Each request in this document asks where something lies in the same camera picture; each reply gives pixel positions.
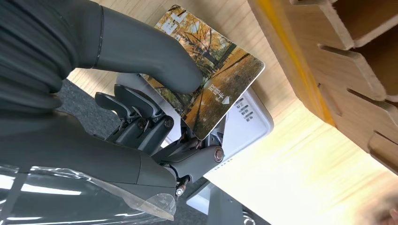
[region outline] wooden surface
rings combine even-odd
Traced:
[[[333,4],[356,47],[361,47],[398,24],[396,0],[341,0]]]
[[[397,194],[396,175],[303,106],[245,0],[98,2],[150,25],[178,3],[266,63],[252,87],[275,128],[207,174],[215,185],[272,225],[366,225],[389,207]],[[115,76],[77,69],[69,79],[94,96],[112,93]]]
[[[353,51],[361,53],[369,63],[386,90],[386,99],[398,102],[398,26]]]
[[[312,75],[321,87],[336,127],[366,152],[370,151],[368,143],[374,131],[398,143],[398,109],[390,102],[384,102],[386,98],[393,100],[397,89],[398,27],[352,51],[330,47],[328,45],[336,43],[318,32],[319,27],[332,32],[330,20],[312,22],[307,16],[322,15],[319,13],[322,5],[313,3],[279,1],[292,27],[291,35],[296,37]],[[330,6],[328,2],[324,3],[323,6]]]

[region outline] wooden table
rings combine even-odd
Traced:
[[[396,175],[297,99],[246,0],[96,2],[149,25],[179,4],[266,63],[252,87],[274,131],[206,178],[272,225],[372,224],[398,196]],[[76,69],[68,79],[94,96],[112,94],[116,76]]]

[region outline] yellow tape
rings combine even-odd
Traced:
[[[306,74],[304,69],[302,68],[299,58],[294,52],[293,47],[290,44],[289,39],[283,29],[283,26],[278,20],[278,16],[276,15],[272,3],[270,2],[270,0],[258,0],[258,3],[261,6],[261,9],[265,13],[265,15],[268,17],[272,26],[274,27],[276,34],[279,36],[281,42],[286,48],[287,53],[291,57],[291,60],[293,61],[294,66],[297,69],[297,72],[300,75],[302,81],[302,84],[300,85],[304,85],[305,89],[307,90],[311,104],[316,110],[316,115],[330,125],[335,126],[333,118],[331,117],[330,112],[325,104],[325,101],[323,100],[322,95],[317,88],[314,77],[311,73]]]

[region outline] card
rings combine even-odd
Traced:
[[[185,48],[202,72],[203,82],[193,93],[180,94],[143,77],[203,140],[264,70],[264,63],[179,5],[172,6],[155,28]]]

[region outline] gray robotic arm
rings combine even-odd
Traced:
[[[177,41],[88,0],[2,0],[0,49],[0,164],[12,165],[19,174],[0,220],[16,213],[12,208],[18,191],[33,166],[78,171],[144,201],[175,194],[176,175],[169,168],[187,156],[157,163],[141,150],[91,136],[75,117],[56,111],[61,105],[56,93],[77,67],[146,73],[174,91],[192,92],[202,76]],[[127,109],[124,125],[168,121],[161,112],[137,117]],[[164,135],[167,129],[155,131]],[[142,143],[153,148],[147,138],[141,138],[139,146]],[[32,204],[26,201],[18,210],[29,210]],[[68,204],[63,207],[60,210],[68,211]]]

